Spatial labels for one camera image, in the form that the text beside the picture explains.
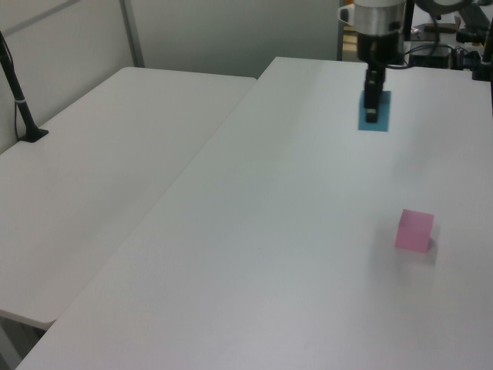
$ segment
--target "floor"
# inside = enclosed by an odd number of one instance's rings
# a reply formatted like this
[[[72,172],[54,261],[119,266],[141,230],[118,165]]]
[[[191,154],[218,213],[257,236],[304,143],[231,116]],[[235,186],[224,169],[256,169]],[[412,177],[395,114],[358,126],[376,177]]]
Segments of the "floor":
[[[0,317],[0,370],[14,370],[45,334],[43,330]]]

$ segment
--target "black cable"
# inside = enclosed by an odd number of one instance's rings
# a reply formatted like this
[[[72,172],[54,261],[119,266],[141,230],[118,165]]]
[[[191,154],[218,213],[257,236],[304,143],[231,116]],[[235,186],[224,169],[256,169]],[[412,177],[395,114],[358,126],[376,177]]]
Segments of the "black cable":
[[[3,40],[3,45],[5,49],[7,50],[8,58],[10,59],[10,63],[12,64],[12,69],[14,69],[14,58],[12,57],[12,53],[10,52],[10,49],[8,48],[7,42]],[[18,137],[18,132],[17,132],[17,103],[14,102],[14,132],[15,132],[15,138],[17,141],[19,141]]]
[[[412,48],[411,50],[408,50],[407,52],[405,52],[403,54],[403,56],[406,56],[408,54],[411,54],[413,52],[420,52],[421,50],[426,50],[426,49],[431,49],[433,48],[432,45],[420,45],[420,46],[416,46],[415,48]],[[452,48],[450,45],[438,45],[437,48],[447,48],[447,49],[450,49],[452,52],[456,52],[457,50]]]
[[[433,20],[433,30],[434,30],[434,35],[435,35],[435,40],[433,42],[433,45],[423,45],[423,46],[427,46],[426,49],[431,49],[430,53],[427,55],[426,59],[424,60],[424,64],[428,63],[431,59],[431,57],[433,56],[434,52],[437,50],[439,44],[440,44],[440,32],[438,30],[438,23],[437,23],[437,19],[430,15],[431,16],[431,19]],[[399,57],[398,57],[398,61],[399,62],[404,62],[406,65],[405,66],[393,66],[392,63],[396,63],[396,59],[393,59],[393,60],[389,60],[388,62],[378,62],[375,58],[374,58],[374,51],[371,51],[370,52],[370,56],[371,58],[373,59],[373,62],[375,64],[377,64],[377,66],[380,66],[381,68],[388,68],[388,69],[396,69],[396,70],[402,70],[402,69],[410,69],[410,68],[413,68],[413,66],[410,66],[409,64],[407,64],[404,60],[404,57],[407,55],[407,53],[405,54],[400,54]]]

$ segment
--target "white tabletop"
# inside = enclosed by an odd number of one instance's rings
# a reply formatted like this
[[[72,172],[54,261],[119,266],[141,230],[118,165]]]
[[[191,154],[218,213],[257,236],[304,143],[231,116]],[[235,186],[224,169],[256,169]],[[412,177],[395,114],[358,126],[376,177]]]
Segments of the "white tabletop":
[[[122,69],[0,156],[0,315],[47,328],[255,83]]]
[[[19,370],[490,369],[489,84],[388,71],[360,132],[364,68],[276,59]]]

